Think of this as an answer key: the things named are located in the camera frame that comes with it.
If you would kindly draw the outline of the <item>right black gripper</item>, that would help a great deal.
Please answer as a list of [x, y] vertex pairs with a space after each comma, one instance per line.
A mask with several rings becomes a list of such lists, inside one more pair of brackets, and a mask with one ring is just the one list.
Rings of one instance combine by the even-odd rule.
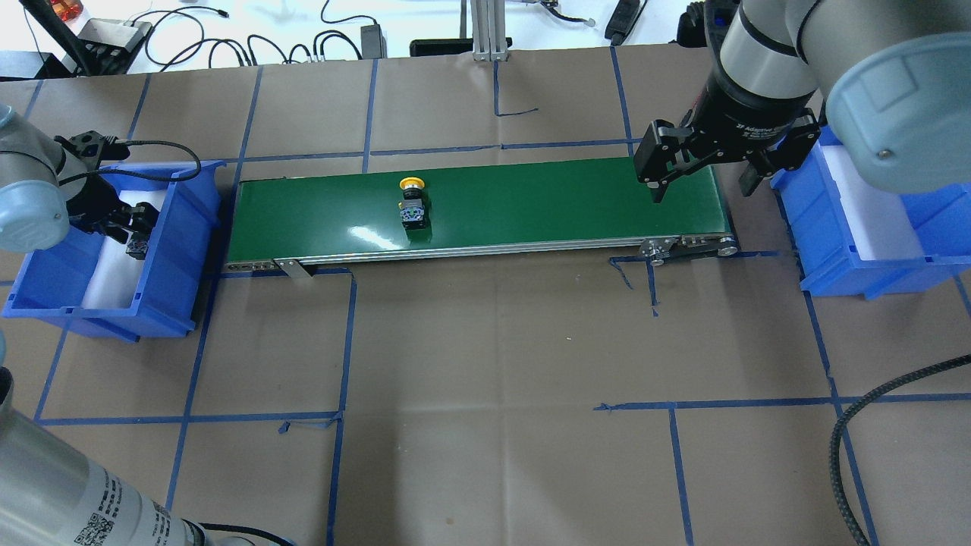
[[777, 171], [801, 166], [822, 128], [808, 96], [766, 98], [713, 72], [695, 101], [685, 127], [654, 120], [636, 149], [638, 182], [660, 203], [673, 180], [693, 175], [702, 165], [741, 162], [748, 166], [738, 184], [742, 196]]

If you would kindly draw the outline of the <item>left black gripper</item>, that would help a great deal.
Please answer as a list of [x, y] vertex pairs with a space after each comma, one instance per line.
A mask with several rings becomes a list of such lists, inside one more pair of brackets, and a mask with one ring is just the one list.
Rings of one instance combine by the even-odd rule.
[[83, 232], [107, 232], [119, 244], [132, 240], [146, 243], [152, 236], [159, 209], [149, 202], [130, 206], [101, 175], [90, 175], [64, 184], [71, 227]]

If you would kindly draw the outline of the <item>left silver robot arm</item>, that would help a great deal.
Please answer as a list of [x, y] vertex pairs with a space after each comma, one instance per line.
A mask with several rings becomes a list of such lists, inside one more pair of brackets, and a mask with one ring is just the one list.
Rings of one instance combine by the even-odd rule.
[[[253, 545], [275, 543], [252, 526], [214, 526], [178, 516], [165, 494], [142, 493], [43, 428], [42, 410], [74, 325], [88, 325], [88, 284], [121, 284], [97, 331], [110, 356], [127, 348], [137, 325], [164, 325], [190, 339], [219, 198], [214, 165], [136, 169], [114, 175], [86, 153], [97, 139], [59, 144], [9, 105], [2, 106], [2, 307], [42, 309], [2, 317], [2, 543], [4, 545]], [[100, 271], [102, 246], [117, 269]]]

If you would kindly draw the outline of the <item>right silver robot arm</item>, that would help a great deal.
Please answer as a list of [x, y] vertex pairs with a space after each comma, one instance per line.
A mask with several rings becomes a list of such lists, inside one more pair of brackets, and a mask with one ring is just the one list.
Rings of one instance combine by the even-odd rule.
[[798, 169], [828, 128], [864, 182], [927, 193], [969, 180], [967, 1], [701, 1], [680, 28], [713, 65], [679, 124], [634, 156], [660, 202], [673, 180], [748, 163], [745, 196]]

